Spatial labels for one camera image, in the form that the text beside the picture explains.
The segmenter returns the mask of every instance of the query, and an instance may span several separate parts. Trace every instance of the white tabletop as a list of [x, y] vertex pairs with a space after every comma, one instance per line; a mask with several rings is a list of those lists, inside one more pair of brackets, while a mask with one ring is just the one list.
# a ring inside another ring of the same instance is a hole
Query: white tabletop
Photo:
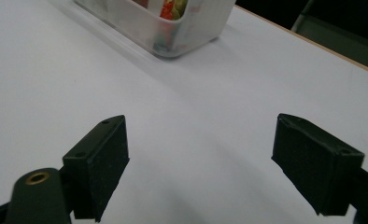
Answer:
[[102, 223], [351, 223], [353, 208], [316, 216], [270, 159], [279, 113], [364, 152], [368, 170], [368, 71], [246, 11], [163, 60], [69, 0], [0, 0], [0, 204], [123, 114], [131, 161]]

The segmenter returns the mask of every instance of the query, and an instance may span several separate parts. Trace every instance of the table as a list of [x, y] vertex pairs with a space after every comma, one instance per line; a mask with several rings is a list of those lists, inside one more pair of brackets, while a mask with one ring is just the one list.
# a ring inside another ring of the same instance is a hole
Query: table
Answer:
[[317, 217], [271, 161], [279, 113], [364, 152], [368, 170], [368, 70], [240, 8], [164, 60], [69, 0], [0, 0], [0, 204], [123, 114], [131, 161], [102, 223], [351, 223], [353, 208]]

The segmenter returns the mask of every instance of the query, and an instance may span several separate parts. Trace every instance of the plastic container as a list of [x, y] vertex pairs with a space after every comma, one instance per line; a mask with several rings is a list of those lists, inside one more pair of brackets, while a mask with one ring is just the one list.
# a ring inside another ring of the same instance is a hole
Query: plastic container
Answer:
[[182, 17], [160, 17], [163, 0], [149, 8], [133, 0], [75, 0], [142, 48], [163, 57], [176, 57], [216, 38], [225, 26], [235, 0], [188, 0]]

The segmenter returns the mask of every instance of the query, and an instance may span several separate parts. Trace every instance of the white plastic box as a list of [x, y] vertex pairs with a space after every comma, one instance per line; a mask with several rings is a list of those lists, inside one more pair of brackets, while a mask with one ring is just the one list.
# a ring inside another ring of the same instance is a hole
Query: white plastic box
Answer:
[[216, 38], [235, 0], [188, 0], [177, 21], [160, 17], [163, 0], [144, 8], [133, 0], [75, 0], [142, 48], [163, 57], [176, 57]]

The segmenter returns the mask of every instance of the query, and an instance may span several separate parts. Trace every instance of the translucent container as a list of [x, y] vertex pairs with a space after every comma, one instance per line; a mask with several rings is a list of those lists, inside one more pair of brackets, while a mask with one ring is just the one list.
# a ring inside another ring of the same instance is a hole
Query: translucent container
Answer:
[[160, 17], [163, 0], [144, 8], [133, 0], [75, 0], [142, 48], [163, 57], [176, 57], [216, 38], [235, 0], [188, 0], [182, 17]]

